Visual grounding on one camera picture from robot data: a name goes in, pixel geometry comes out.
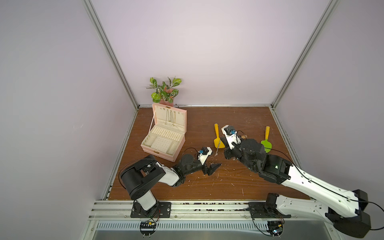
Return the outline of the aluminium front rail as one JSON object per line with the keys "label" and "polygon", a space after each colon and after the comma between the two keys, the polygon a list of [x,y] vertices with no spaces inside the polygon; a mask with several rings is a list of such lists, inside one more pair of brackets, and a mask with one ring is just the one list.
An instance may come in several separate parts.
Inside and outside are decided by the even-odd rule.
{"label": "aluminium front rail", "polygon": [[170,218],[131,218],[134,201],[96,201],[92,207],[89,220],[124,220],[124,219],[166,219],[181,220],[209,220],[209,221],[234,221],[234,220],[315,220],[329,222],[325,213],[327,208],[317,201],[293,201],[284,199],[279,206],[280,213],[291,215],[287,219],[252,218],[246,211],[249,202],[264,201],[168,201],[172,203]]}

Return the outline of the pink jewelry box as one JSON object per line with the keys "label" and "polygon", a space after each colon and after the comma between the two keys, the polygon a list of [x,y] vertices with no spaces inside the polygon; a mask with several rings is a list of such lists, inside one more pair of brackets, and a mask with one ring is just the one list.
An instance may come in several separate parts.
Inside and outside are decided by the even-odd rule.
{"label": "pink jewelry box", "polygon": [[187,132],[187,111],[154,103],[148,134],[141,143],[144,152],[175,162]]}

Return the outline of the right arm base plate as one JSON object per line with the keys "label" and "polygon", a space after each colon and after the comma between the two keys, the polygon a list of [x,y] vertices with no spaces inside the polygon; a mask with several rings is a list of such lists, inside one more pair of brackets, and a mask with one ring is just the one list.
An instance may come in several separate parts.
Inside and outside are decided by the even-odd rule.
{"label": "right arm base plate", "polygon": [[246,208],[252,218],[264,218],[264,219],[280,219],[291,218],[291,215],[284,215],[280,213],[275,207],[267,205],[262,202],[249,202]]}

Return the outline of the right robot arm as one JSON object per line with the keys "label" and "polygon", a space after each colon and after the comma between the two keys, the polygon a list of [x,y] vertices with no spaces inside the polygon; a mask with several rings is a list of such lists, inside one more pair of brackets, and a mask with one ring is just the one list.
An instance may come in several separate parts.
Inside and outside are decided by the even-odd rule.
{"label": "right robot arm", "polygon": [[324,182],[292,162],[267,154],[264,145],[254,139],[241,140],[236,135],[221,138],[226,159],[237,159],[264,180],[300,191],[310,200],[269,194],[266,211],[276,216],[296,214],[332,224],[336,230],[354,238],[364,238],[371,230],[370,215],[365,213],[368,194],[362,190],[348,191]]}

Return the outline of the yellow toy shovel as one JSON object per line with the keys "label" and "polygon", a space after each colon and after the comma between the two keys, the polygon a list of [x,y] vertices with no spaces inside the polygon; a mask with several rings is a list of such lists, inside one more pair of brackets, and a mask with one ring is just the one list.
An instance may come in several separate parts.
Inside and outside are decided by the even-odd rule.
{"label": "yellow toy shovel", "polygon": [[214,139],[214,145],[216,149],[220,149],[220,136],[219,136],[219,126],[214,124],[216,138]]}

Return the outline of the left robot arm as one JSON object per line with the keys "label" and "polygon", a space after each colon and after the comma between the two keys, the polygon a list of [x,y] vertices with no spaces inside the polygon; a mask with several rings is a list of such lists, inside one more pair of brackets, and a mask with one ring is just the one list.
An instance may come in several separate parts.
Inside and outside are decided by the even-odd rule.
{"label": "left robot arm", "polygon": [[198,171],[211,176],[221,164],[208,166],[206,159],[210,155],[210,153],[203,154],[202,152],[199,152],[197,157],[186,154],[171,168],[158,162],[155,156],[148,155],[122,169],[119,173],[119,181],[129,193],[131,200],[139,204],[142,214],[151,216],[158,210],[158,200],[151,189],[157,183],[178,187],[185,182],[188,175]]}

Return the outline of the potted plant pink vase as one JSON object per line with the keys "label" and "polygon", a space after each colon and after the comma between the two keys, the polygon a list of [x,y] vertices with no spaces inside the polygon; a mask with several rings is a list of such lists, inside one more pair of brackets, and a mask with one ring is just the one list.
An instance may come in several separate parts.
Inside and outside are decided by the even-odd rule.
{"label": "potted plant pink vase", "polygon": [[174,106],[174,99],[179,94],[176,89],[182,83],[182,79],[174,77],[172,80],[168,77],[168,82],[158,83],[155,78],[150,78],[150,85],[147,89],[153,90],[151,98],[153,103]]}

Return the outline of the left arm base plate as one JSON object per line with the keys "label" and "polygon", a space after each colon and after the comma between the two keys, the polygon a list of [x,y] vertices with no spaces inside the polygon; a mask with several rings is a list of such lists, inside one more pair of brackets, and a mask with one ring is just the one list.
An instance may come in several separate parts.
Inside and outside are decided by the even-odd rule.
{"label": "left arm base plate", "polygon": [[131,211],[131,218],[170,218],[171,215],[171,202],[159,202],[152,206],[148,210],[140,205],[139,202],[135,201]]}

